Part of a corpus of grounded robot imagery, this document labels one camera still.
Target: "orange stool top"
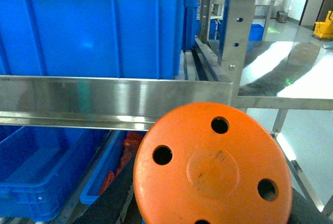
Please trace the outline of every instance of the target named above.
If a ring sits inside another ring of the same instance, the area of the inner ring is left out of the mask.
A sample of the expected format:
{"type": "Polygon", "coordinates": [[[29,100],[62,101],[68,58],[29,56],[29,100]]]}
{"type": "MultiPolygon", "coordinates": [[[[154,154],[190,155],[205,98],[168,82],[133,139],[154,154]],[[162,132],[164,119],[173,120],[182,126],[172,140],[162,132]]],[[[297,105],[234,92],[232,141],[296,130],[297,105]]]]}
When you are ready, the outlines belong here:
{"type": "Polygon", "coordinates": [[[146,134],[134,190],[147,224],[286,224],[291,180],[271,136],[217,103],[179,107],[146,134]]]}

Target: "metal bolt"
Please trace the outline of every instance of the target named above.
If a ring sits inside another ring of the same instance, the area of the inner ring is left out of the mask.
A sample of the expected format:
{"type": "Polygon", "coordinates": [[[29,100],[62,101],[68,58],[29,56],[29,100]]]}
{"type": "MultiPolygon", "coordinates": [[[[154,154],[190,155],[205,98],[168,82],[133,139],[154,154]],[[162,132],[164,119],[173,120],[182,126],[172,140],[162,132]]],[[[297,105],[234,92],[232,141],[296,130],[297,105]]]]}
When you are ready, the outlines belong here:
{"type": "Polygon", "coordinates": [[[233,71],[234,69],[235,69],[235,65],[233,65],[233,64],[229,65],[229,70],[230,71],[233,71]]]}

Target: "stainless steel rack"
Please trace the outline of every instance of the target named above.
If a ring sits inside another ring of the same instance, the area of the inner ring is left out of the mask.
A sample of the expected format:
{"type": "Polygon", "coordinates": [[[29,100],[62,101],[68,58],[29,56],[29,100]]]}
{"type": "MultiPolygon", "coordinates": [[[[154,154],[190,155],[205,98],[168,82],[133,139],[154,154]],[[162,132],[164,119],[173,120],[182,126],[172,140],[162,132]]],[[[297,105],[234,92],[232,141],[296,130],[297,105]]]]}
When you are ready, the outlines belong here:
{"type": "MultiPolygon", "coordinates": [[[[253,49],[247,51],[255,1],[227,0],[224,42],[196,39],[192,52],[183,53],[181,75],[176,80],[0,76],[0,124],[148,130],[173,108],[217,102],[243,111],[279,109],[272,135],[284,151],[281,129],[288,109],[333,110],[330,87],[313,87],[313,92],[298,82],[313,71],[320,72],[321,61],[330,58],[330,53],[308,43],[290,43],[289,52],[279,56],[282,66],[278,63],[272,68],[277,68],[275,80],[266,77],[268,72],[247,80],[251,64],[256,61],[257,70],[264,69],[270,50],[281,49],[276,43],[253,43],[253,49]],[[296,80],[289,86],[288,78],[296,80]],[[289,94],[281,93],[288,87],[289,94]]],[[[202,13],[210,4],[211,0],[202,0],[202,13]]],[[[321,73],[330,76],[333,70],[321,73]]],[[[333,197],[324,206],[297,161],[287,154],[286,160],[305,197],[329,216],[333,197]]]]}

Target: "stainless steel shelf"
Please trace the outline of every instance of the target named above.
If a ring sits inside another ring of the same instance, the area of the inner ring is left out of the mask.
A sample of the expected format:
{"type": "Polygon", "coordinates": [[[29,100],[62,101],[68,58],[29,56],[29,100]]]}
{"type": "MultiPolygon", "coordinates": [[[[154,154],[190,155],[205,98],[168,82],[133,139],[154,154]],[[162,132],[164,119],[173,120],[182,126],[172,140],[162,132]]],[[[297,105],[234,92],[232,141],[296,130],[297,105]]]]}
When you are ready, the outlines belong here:
{"type": "Polygon", "coordinates": [[[231,82],[0,76],[0,124],[148,130],[188,103],[230,104],[231,88],[231,82]]]}
{"type": "MultiPolygon", "coordinates": [[[[273,0],[255,0],[256,6],[269,6],[273,0]]],[[[225,4],[225,0],[212,0],[212,4],[225,4]]]]}
{"type": "MultiPolygon", "coordinates": [[[[251,44],[232,106],[333,110],[333,52],[312,43],[251,44]]],[[[219,41],[209,40],[209,45],[217,56],[219,41]]]]}

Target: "metal shelf rail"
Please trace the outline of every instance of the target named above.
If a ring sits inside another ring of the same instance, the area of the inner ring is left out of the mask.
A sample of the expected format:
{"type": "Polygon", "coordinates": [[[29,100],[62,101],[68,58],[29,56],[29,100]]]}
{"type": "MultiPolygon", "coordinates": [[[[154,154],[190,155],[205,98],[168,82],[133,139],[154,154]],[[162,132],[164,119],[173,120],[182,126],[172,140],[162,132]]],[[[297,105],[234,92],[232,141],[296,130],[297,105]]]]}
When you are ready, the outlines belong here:
{"type": "MultiPolygon", "coordinates": [[[[211,0],[203,0],[201,5],[205,8],[210,4],[211,0]]],[[[182,75],[186,80],[0,76],[0,124],[148,130],[173,108],[192,102],[217,102],[243,111],[280,109],[273,135],[281,144],[287,109],[333,110],[330,95],[295,98],[246,91],[239,95],[255,0],[227,0],[226,5],[224,42],[219,43],[216,54],[211,45],[209,48],[205,41],[196,39],[193,55],[184,55],[182,75]]],[[[286,158],[306,198],[330,215],[333,197],[323,206],[297,161],[286,158]]]]}

